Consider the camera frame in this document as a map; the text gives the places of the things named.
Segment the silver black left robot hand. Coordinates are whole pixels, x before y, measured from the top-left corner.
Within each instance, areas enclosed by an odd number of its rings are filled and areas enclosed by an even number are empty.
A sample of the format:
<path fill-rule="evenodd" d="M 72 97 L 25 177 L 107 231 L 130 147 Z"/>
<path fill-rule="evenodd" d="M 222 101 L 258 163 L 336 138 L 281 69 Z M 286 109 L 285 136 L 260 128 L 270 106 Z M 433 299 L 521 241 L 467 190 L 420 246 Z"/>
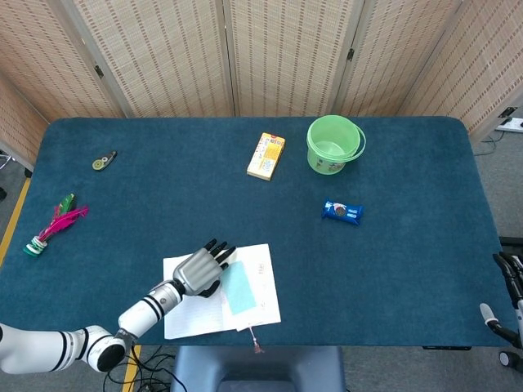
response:
<path fill-rule="evenodd" d="M 226 246 L 227 242 L 218 244 L 213 238 L 174 269 L 172 281 L 180 296 L 209 298 L 216 292 L 236 250 L 235 246 Z"/>

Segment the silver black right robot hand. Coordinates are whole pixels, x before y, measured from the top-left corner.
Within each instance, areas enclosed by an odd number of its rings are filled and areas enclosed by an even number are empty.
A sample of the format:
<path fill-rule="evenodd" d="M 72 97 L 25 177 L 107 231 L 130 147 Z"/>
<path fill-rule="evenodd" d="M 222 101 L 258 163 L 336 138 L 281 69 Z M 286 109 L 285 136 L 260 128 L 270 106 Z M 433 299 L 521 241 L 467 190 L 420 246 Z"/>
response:
<path fill-rule="evenodd" d="M 522 262 L 518 256 L 506 252 L 493 254 L 493 259 L 502 272 L 512 308 L 516 314 L 518 330 L 515 332 L 503 327 L 495 317 L 493 310 L 486 303 L 480 303 L 480 312 L 485 325 L 495 335 L 501 337 L 513 347 L 522 349 Z"/>

